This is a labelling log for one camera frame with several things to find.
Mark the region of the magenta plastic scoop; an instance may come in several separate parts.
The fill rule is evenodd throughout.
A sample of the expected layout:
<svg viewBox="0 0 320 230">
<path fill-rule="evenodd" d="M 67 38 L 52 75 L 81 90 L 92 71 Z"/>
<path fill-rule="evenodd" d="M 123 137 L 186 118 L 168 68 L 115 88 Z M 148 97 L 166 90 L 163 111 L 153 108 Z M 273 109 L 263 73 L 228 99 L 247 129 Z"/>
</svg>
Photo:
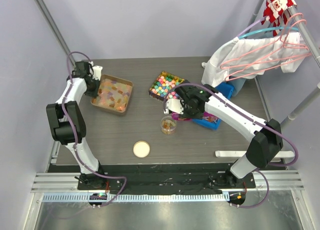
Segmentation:
<svg viewBox="0 0 320 230">
<path fill-rule="evenodd" d="M 189 118 L 188 115 L 178 114 L 178 113 L 172 113 L 171 117 L 176 121 L 190 121 L 191 118 Z"/>
</svg>

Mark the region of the dark tin of star candies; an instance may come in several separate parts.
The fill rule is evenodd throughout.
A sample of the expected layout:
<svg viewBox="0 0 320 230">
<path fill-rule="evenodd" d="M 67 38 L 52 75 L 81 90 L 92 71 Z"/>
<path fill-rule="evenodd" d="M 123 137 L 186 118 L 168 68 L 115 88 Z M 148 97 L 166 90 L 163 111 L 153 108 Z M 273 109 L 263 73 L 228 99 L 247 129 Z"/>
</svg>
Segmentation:
<svg viewBox="0 0 320 230">
<path fill-rule="evenodd" d="M 167 93 L 183 81 L 184 79 L 177 75 L 162 71 L 151 84 L 148 90 L 149 96 L 156 100 L 163 101 Z"/>
</svg>

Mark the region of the clear glass jar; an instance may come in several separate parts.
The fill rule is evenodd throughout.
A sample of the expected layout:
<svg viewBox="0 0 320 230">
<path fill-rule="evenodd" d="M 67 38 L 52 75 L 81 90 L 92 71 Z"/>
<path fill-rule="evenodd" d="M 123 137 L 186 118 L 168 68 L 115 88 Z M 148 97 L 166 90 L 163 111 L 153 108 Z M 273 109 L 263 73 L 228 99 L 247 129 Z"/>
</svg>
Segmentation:
<svg viewBox="0 0 320 230">
<path fill-rule="evenodd" d="M 174 120 L 172 117 L 163 117 L 160 122 L 161 131 L 166 134 L 170 135 L 175 133 L 177 128 L 177 121 Z"/>
</svg>

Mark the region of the gold tin of popsicle candies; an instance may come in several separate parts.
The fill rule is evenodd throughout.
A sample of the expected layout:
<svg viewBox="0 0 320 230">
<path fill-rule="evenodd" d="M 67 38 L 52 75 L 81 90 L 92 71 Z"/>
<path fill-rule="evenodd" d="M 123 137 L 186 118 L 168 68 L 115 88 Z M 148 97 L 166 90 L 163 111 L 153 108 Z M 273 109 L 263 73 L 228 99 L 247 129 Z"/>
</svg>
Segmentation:
<svg viewBox="0 0 320 230">
<path fill-rule="evenodd" d="M 98 96 L 91 99 L 92 106 L 117 115 L 125 115 L 133 92 L 131 81 L 103 74 Z"/>
</svg>

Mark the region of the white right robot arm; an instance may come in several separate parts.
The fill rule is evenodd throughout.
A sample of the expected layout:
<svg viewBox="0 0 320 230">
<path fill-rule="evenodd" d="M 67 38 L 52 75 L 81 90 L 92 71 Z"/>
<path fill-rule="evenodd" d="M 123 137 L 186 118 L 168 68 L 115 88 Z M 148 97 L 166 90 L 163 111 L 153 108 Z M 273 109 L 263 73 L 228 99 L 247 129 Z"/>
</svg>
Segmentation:
<svg viewBox="0 0 320 230">
<path fill-rule="evenodd" d="M 180 99 L 167 100 L 165 111 L 177 113 L 187 119 L 201 119 L 205 113 L 214 115 L 249 142 L 246 153 L 233 163 L 225 176 L 230 187 L 238 187 L 247 174 L 266 167 L 282 149 L 278 121 L 266 121 L 249 114 L 207 84 L 201 86 L 184 82 L 177 86 L 175 92 Z"/>
</svg>

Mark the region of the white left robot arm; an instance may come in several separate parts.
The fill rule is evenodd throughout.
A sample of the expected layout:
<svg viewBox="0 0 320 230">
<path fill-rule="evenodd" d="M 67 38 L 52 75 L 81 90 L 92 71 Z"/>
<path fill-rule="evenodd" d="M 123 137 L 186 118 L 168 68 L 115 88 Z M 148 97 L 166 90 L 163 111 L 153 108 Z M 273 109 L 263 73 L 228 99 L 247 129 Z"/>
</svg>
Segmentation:
<svg viewBox="0 0 320 230">
<path fill-rule="evenodd" d="M 87 127 L 79 103 L 84 95 L 98 96 L 102 69 L 92 61 L 76 62 L 61 97 L 46 106 L 52 138 L 70 150 L 80 167 L 80 176 L 76 179 L 97 190 L 106 185 L 107 178 L 87 143 Z"/>
</svg>

